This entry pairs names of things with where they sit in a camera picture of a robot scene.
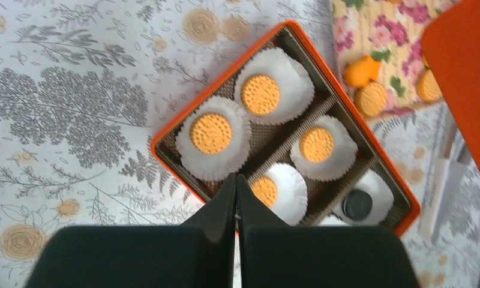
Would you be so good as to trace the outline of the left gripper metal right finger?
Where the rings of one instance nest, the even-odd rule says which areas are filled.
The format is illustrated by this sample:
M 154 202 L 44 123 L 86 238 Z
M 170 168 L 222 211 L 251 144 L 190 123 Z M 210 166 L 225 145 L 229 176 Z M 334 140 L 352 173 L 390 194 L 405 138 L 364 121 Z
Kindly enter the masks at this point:
M 243 287 L 418 287 L 398 236 L 381 227 L 290 226 L 236 178 Z

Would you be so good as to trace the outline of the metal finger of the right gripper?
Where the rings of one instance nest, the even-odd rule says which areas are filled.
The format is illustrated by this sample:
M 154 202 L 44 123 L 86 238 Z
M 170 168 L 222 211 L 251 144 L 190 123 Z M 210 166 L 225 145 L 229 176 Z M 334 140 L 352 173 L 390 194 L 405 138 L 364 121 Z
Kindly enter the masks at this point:
M 435 244 L 439 238 L 440 229 L 446 217 L 450 214 L 450 210 L 460 190 L 462 178 L 471 160 L 472 156 L 466 143 L 462 145 L 457 158 L 453 160 L 443 160 L 444 168 L 442 169 L 440 179 L 441 186 L 437 190 L 437 192 L 439 192 L 439 206 L 437 207 L 436 220 L 431 234 L 432 244 Z
M 420 217 L 418 234 L 423 239 L 431 239 L 436 227 L 437 216 L 443 198 L 444 189 L 449 175 L 451 157 L 455 148 L 455 136 L 458 131 L 457 123 L 452 115 L 446 117 L 442 135 L 442 147 L 434 162 L 434 174 L 430 193 L 423 205 Z

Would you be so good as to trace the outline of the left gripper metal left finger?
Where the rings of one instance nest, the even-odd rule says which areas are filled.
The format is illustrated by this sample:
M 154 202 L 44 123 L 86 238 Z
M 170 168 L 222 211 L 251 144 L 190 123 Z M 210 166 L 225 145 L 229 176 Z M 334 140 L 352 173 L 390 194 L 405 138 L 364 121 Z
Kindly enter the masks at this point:
M 68 226 L 46 244 L 27 287 L 232 287 L 236 176 L 174 226 Z

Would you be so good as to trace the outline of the black sandwich cookie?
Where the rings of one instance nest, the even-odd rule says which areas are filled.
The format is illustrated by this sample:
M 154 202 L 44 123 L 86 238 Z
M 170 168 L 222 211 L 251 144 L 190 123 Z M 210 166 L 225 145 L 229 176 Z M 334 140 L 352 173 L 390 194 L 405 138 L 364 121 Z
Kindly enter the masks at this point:
M 373 208 L 372 197 L 360 189 L 353 189 L 341 204 L 342 213 L 353 221 L 366 219 Z

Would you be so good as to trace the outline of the orange box lid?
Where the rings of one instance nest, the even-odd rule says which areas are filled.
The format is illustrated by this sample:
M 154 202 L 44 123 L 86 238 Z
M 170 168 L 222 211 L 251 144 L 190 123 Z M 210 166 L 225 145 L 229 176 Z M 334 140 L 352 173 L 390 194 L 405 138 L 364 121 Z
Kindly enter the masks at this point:
M 480 171 L 480 0 L 460 1 L 438 16 L 421 44 Z

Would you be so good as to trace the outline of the orange compartment cookie box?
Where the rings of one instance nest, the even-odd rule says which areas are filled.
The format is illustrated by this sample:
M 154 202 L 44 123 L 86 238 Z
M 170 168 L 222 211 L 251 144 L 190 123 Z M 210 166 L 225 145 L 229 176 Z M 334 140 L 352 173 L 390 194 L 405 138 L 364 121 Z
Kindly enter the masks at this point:
M 421 206 L 373 132 L 348 99 L 325 60 L 300 26 L 293 20 L 279 23 L 252 45 L 214 83 L 207 86 L 179 115 L 171 120 L 152 140 L 151 152 L 178 180 L 202 202 L 210 201 L 221 181 L 205 181 L 194 177 L 181 163 L 176 136 L 183 122 L 211 96 L 233 98 L 233 86 L 246 63 L 270 48 L 280 48 L 302 64 L 310 74 L 315 93 L 309 108 L 299 117 L 284 124 L 253 124 L 250 154 L 240 173 L 249 182 L 260 177 L 274 163 L 290 163 L 290 148 L 304 131 L 321 116 L 337 118 L 358 146 L 352 168 L 337 180 L 306 179 L 308 205 L 302 226 L 316 226 L 330 215 L 340 215 L 346 197 L 359 189 L 368 176 L 376 176 L 378 187 L 372 200 L 388 196 L 392 203 L 382 214 L 379 225 L 404 234 L 421 213 Z

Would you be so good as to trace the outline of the floral cookie tray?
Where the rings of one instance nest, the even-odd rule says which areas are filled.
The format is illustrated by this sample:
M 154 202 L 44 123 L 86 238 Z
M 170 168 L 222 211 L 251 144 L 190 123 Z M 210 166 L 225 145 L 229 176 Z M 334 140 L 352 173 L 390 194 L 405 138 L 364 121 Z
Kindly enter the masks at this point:
M 377 81 L 388 93 L 381 116 L 428 107 L 416 91 L 426 70 L 420 39 L 428 24 L 456 1 L 332 1 L 339 72 L 369 56 L 380 67 Z

